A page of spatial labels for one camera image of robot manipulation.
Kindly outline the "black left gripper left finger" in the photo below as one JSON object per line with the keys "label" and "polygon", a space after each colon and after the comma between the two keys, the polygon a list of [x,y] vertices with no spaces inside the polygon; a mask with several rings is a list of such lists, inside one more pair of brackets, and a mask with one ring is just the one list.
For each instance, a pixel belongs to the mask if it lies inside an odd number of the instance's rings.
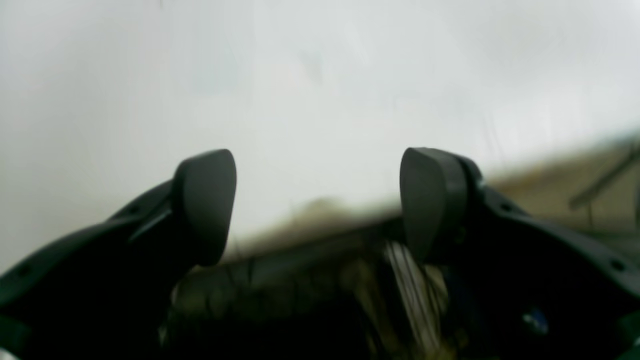
{"label": "black left gripper left finger", "polygon": [[1,276],[1,350],[19,360],[157,359],[175,285],[222,258],[236,185],[230,150],[192,156],[112,217],[25,257]]}

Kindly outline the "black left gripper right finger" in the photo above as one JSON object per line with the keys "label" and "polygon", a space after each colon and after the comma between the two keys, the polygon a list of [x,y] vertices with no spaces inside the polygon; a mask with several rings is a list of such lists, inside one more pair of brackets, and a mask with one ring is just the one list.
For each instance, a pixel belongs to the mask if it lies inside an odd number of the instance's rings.
{"label": "black left gripper right finger", "polygon": [[407,247],[440,265],[501,360],[637,360],[639,267],[535,219],[468,157],[409,147],[399,173]]}

